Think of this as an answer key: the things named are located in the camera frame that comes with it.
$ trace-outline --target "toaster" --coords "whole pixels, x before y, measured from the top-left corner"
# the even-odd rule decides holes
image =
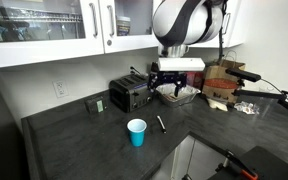
[[[125,112],[131,112],[152,101],[147,88],[148,78],[136,74],[123,76],[109,83],[110,100]]]

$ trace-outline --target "white cabinet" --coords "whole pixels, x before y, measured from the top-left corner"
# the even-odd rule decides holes
[[[0,0],[0,67],[157,46],[151,22],[160,2]]]
[[[0,0],[0,67],[103,54],[99,17],[97,0]]]
[[[152,180],[182,179],[186,174],[194,180],[208,179],[224,160],[222,154],[188,136],[163,161]]]
[[[157,46],[152,17],[160,3],[161,0],[101,0],[105,53]]]
[[[247,30],[248,7],[244,7],[242,0],[229,0],[227,2],[226,15],[223,20],[223,48],[236,46],[244,43],[245,32]],[[190,47],[218,48],[218,35],[211,41],[197,43]]]

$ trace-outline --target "dark gray countertop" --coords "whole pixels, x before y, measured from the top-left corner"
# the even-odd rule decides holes
[[[146,179],[188,134],[237,156],[262,146],[288,163],[288,111],[275,101],[249,101],[262,104],[260,115],[214,110],[196,97],[177,108],[155,99],[131,113],[107,100],[108,109],[91,116],[84,100],[78,100],[23,118],[31,178]],[[166,134],[157,115],[164,121]],[[139,148],[131,145],[126,128],[134,118],[148,125]]]

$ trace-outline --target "pen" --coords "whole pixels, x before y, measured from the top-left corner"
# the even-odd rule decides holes
[[[166,129],[165,129],[165,126],[164,126],[164,124],[163,124],[163,121],[162,121],[161,117],[160,117],[160,116],[157,116],[157,119],[158,119],[158,121],[160,122],[160,124],[161,124],[161,126],[162,126],[162,132],[163,132],[163,133],[166,133]]]

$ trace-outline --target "blue cup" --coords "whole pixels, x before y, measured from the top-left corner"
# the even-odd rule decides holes
[[[133,146],[142,146],[146,126],[146,122],[142,119],[133,119],[127,123],[127,128],[130,131],[130,139]]]

